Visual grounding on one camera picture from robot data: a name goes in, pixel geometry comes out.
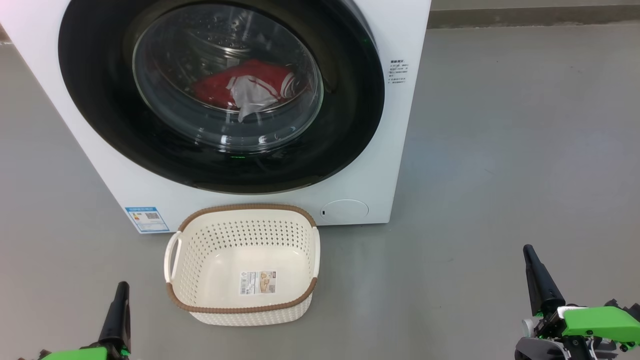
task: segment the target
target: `washing machine door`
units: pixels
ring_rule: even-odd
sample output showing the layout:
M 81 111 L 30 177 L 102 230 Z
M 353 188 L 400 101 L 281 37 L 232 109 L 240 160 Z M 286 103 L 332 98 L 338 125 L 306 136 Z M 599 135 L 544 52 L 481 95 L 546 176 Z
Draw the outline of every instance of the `washing machine door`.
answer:
M 71 0 L 71 98 L 107 143 L 173 181 L 231 193 L 317 183 L 380 121 L 384 77 L 344 0 Z

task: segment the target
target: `front-loading washing machine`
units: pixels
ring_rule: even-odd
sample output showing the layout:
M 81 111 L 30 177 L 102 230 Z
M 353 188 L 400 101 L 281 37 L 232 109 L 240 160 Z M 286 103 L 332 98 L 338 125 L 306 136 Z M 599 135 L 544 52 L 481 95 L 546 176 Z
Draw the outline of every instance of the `front-loading washing machine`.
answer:
M 429 0 L 21 0 L 0 23 L 131 222 L 388 222 Z

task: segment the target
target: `basket bottom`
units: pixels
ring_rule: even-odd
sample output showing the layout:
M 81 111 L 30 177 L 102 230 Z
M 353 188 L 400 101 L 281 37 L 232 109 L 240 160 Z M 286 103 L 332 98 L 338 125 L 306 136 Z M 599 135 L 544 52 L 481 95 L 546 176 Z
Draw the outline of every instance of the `basket bottom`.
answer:
M 265 288 L 259 286 L 262 272 L 273 277 L 267 284 L 262 284 Z M 257 276 L 258 281 L 251 281 L 252 275 Z M 299 249 L 268 246 L 225 249 L 212 253 L 203 263 L 194 305 L 255 307 L 281 304 L 302 295 L 311 279 L 310 260 Z M 250 285 L 256 283 L 258 286 L 252 291 Z

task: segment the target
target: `laundry basket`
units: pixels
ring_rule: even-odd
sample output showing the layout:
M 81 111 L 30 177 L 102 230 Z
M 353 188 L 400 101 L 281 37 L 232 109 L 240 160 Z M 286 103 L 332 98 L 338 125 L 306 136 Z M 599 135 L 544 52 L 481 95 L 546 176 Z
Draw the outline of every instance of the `laundry basket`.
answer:
M 319 265 L 320 236 L 306 211 L 231 205 L 180 225 L 164 254 L 164 279 L 173 302 L 201 322 L 271 325 L 307 311 Z

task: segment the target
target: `red and white garment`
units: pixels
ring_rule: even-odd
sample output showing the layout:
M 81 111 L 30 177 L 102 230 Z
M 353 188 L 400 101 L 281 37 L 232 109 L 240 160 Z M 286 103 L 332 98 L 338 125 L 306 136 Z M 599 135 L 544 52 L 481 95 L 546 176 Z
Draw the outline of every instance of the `red and white garment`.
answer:
M 239 110 L 238 121 L 283 99 L 293 97 L 295 76 L 287 67 L 247 60 L 192 84 L 196 97 L 230 110 Z

